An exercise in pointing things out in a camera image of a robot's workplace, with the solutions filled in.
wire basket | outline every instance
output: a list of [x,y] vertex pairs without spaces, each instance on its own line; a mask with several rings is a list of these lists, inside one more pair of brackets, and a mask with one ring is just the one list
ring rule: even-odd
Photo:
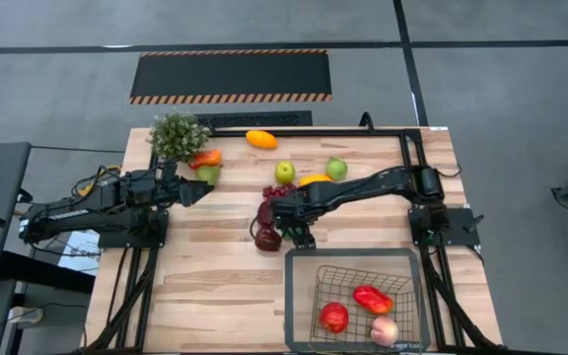
[[[359,306],[352,297],[360,285],[372,285],[393,300],[388,316],[398,327],[398,341],[392,346],[377,345],[370,338],[372,322],[378,315]],[[336,266],[320,266],[317,271],[310,347],[317,352],[421,352],[420,305],[410,277],[391,276]],[[339,302],[348,311],[349,322],[344,331],[332,333],[320,325],[321,309],[330,302]]]

wooden tabletop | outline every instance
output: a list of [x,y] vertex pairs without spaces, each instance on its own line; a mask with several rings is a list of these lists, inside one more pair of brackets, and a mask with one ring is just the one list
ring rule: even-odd
[[[445,129],[421,128],[429,165],[451,174],[457,162]],[[148,128],[131,130],[123,170],[147,169]],[[212,138],[207,149],[223,151],[216,189],[192,207],[170,210],[166,245],[160,250],[148,319],[145,351],[287,351],[284,343],[284,243],[278,252],[257,250],[249,223],[262,201],[261,190],[274,184],[275,165],[291,160],[297,176],[322,173],[326,160],[347,162],[347,178],[363,178],[402,165],[393,137],[278,138],[275,150],[251,147],[244,138]],[[178,173],[193,178],[188,167]],[[460,177],[442,178],[450,205],[466,203]],[[407,221],[409,203],[397,196],[357,201],[321,217],[312,226],[318,249],[413,248]],[[501,336],[479,259],[467,248],[448,247],[456,296],[474,323],[492,341]],[[105,327],[121,249],[105,252],[87,317],[90,341]],[[128,273],[124,262],[115,310]],[[142,255],[143,268],[146,254]],[[420,268],[421,279],[424,279]],[[424,304],[428,301],[424,292]],[[452,343],[448,310],[440,298],[447,342]],[[131,316],[127,344],[134,341],[139,306]],[[430,329],[433,343],[435,337]]]

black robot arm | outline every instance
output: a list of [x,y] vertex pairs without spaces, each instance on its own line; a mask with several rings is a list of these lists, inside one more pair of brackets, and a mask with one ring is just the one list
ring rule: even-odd
[[33,204],[21,217],[19,237],[36,244],[59,233],[93,229],[101,235],[101,248],[158,247],[164,241],[155,236],[165,235],[156,233],[162,228],[160,212],[175,202],[191,206],[213,189],[207,182],[176,176],[176,170],[176,163],[166,163],[126,173],[84,196]]
[[318,181],[298,188],[291,196],[276,197],[270,208],[276,227],[290,236],[298,249],[314,249],[309,226],[318,217],[341,204],[388,194],[400,195],[411,203],[438,206],[444,223],[444,190],[438,172],[431,167],[394,167],[369,177],[347,182]]

hazard stripe mat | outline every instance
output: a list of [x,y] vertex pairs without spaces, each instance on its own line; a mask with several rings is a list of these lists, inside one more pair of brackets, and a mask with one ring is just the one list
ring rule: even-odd
[[331,100],[324,49],[143,53],[130,96],[134,105]]

potted plant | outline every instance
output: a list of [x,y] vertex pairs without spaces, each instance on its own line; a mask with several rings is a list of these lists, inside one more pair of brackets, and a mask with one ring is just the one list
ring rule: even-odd
[[209,128],[198,124],[194,114],[174,110],[155,116],[149,142],[158,157],[188,164],[207,143],[210,134]]

